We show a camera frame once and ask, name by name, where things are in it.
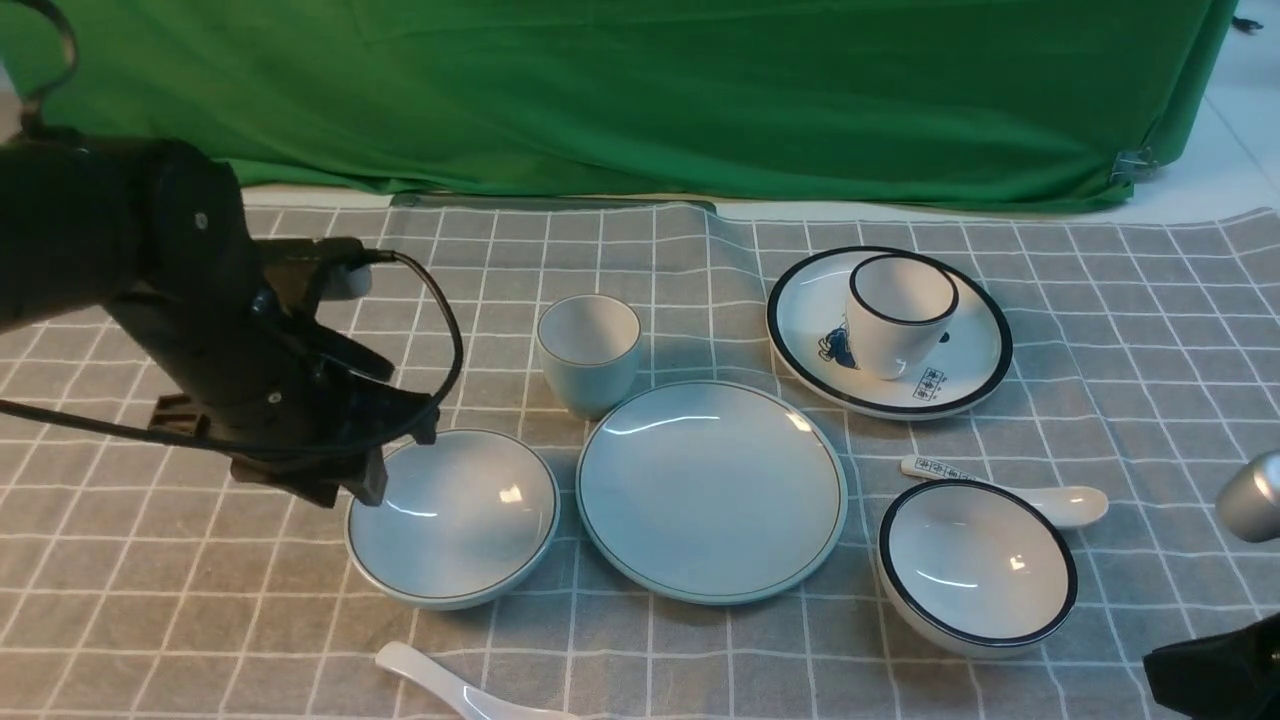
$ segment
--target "silver cylinder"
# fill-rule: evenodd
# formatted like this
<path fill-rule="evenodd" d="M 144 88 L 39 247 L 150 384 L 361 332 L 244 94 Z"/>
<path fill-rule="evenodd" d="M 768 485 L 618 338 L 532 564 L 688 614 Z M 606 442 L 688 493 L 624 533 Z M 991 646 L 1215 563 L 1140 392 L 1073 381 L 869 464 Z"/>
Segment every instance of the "silver cylinder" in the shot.
<path fill-rule="evenodd" d="M 1280 538 L 1280 450 L 1262 454 L 1222 487 L 1217 519 L 1244 542 Z"/>

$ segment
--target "gray checkered tablecloth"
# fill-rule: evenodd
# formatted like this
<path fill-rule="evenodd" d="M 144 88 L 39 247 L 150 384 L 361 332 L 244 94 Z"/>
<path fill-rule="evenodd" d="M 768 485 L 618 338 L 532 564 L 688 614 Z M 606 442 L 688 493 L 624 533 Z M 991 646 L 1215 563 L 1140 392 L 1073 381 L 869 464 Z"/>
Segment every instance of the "gray checkered tablecloth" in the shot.
<path fill-rule="evenodd" d="M 374 667 L 411 642 L 507 700 L 589 716 L 739 719 L 1170 717 L 1140 667 L 1153 647 L 1280 610 L 1280 542 L 1212 518 L 1217 488 L 1280 445 L 1280 218 L 1193 227 L 1007 222 L 730 223 L 692 206 L 508 213 L 250 213 L 259 236 L 356 234 L 429 261 L 468 346 L 444 424 L 539 450 L 573 509 L 586 425 L 539 377 L 531 329 L 557 299 L 605 292 L 646 331 L 637 387 L 719 378 L 804 409 L 847 464 L 849 525 L 801 588 L 745 607 L 640 591 L 572 511 L 497 603 L 434 614 L 348 564 L 342 511 L 229 482 L 223 457 L 0 421 L 0 717 L 448 716 Z M 846 413 L 771 354 L 764 300 L 806 254 L 902 246 L 970 273 L 1018 346 L 995 395 L 900 424 Z M 434 388 L 449 356 L 407 272 L 323 320 Z M 0 395 L 145 423 L 169 380 L 99 311 L 0 336 Z M 1043 650 L 969 662 L 914 635 L 872 570 L 874 529 L 938 457 L 1009 486 L 1088 484 L 1114 505 L 1068 533 L 1079 605 Z"/>

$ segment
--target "metal clip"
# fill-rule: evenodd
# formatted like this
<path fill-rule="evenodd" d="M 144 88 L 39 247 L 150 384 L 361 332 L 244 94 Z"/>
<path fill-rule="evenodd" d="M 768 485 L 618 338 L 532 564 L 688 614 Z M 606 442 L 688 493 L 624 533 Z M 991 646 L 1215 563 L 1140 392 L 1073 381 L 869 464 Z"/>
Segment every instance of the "metal clip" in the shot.
<path fill-rule="evenodd" d="M 1116 163 L 1111 167 L 1111 182 L 1117 179 L 1140 181 L 1156 174 L 1160 163 L 1153 158 L 1151 147 L 1142 150 L 1129 150 L 1116 155 Z"/>

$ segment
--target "ceramic spoon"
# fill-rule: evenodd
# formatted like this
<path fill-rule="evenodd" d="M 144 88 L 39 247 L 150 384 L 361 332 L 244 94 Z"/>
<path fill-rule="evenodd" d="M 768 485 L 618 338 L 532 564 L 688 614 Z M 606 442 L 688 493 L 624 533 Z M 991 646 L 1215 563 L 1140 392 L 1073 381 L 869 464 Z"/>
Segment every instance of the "ceramic spoon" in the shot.
<path fill-rule="evenodd" d="M 979 483 L 991 482 L 975 478 L 946 462 L 938 462 L 937 460 L 929 460 L 919 455 L 908 455 L 902 459 L 900 468 L 904 475 L 924 478 L 927 480 L 963 479 Z M 1053 523 L 1055 528 L 1083 528 L 1097 523 L 1107 514 L 1107 495 L 1096 488 L 1083 486 L 1065 488 L 1006 488 L 1001 486 L 1001 488 L 1016 495 L 1032 507 L 1039 510 L 1050 523 Z"/>
<path fill-rule="evenodd" d="M 465 720 L 577 720 L 576 715 L 568 712 L 538 710 L 498 700 L 472 688 L 434 660 L 401 642 L 387 643 L 378 651 L 374 662 L 434 693 Z"/>

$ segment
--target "cup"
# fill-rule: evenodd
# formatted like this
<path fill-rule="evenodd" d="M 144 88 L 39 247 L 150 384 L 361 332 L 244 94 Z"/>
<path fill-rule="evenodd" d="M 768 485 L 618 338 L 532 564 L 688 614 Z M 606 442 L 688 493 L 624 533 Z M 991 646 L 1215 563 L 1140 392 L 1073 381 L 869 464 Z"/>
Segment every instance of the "cup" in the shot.
<path fill-rule="evenodd" d="M 640 316 L 607 295 L 575 295 L 538 320 L 538 359 L 561 405 L 599 420 L 626 400 L 640 369 Z"/>
<path fill-rule="evenodd" d="M 959 305 L 950 273 L 927 258 L 890 252 L 863 260 L 845 299 L 854 361 L 884 380 L 902 377 L 938 343 Z"/>

